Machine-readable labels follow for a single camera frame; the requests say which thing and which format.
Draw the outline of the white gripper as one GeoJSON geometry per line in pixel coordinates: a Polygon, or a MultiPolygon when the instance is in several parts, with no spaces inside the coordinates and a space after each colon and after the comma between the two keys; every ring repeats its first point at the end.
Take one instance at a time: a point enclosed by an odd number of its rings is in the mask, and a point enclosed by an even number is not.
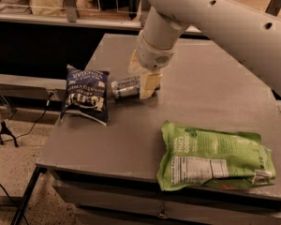
{"type": "Polygon", "coordinates": [[[159,72],[143,72],[143,68],[149,70],[161,69],[167,66],[173,57],[175,49],[161,50],[150,45],[140,31],[137,37],[136,51],[133,51],[128,65],[130,74],[140,74],[140,99],[152,96],[162,79],[159,72]]]}

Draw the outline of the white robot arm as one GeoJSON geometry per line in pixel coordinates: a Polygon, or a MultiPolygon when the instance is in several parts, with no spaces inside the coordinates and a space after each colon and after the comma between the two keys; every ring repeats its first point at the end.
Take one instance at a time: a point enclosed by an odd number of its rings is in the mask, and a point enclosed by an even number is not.
{"type": "Polygon", "coordinates": [[[151,5],[129,65],[140,70],[140,98],[162,78],[176,42],[193,25],[281,97],[281,19],[232,0],[148,0],[151,5]]]}

